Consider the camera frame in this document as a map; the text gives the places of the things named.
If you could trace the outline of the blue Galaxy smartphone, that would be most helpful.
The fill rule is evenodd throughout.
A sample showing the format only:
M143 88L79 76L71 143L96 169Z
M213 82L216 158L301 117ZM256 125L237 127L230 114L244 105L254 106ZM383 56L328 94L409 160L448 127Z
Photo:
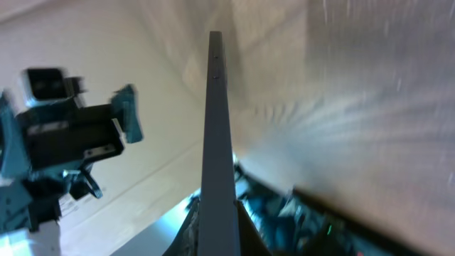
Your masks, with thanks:
M198 254L240 254L225 54L219 31L209 35Z

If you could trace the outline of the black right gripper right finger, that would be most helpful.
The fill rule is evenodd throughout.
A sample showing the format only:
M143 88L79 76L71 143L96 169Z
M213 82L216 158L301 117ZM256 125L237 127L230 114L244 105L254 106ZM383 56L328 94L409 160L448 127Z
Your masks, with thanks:
M241 201L236 201L242 256L272 256Z

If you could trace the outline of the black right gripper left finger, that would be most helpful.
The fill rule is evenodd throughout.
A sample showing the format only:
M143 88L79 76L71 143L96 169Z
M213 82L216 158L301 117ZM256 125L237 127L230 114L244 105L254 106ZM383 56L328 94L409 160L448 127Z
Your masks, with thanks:
M188 214L173 242L163 256L197 256L200 222L200 196L192 196L186 206Z

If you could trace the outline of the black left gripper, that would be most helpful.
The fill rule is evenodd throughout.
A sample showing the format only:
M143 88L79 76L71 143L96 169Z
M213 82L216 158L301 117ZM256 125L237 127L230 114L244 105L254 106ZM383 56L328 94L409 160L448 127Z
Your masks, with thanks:
M117 119L128 144L140 142L137 91L127 84L111 105L78 107L74 102L30 108L21 113L21 128L34 171L76 170L120 155L124 150Z

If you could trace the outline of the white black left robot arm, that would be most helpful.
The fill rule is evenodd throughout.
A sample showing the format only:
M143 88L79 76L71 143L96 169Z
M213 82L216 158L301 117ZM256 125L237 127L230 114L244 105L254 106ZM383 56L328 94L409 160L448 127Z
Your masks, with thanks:
M80 94L76 78L32 82L33 104L19 114L1 96L2 255L59 255L60 199L101 198L93 165L143 139L133 85L105 105L85 106Z

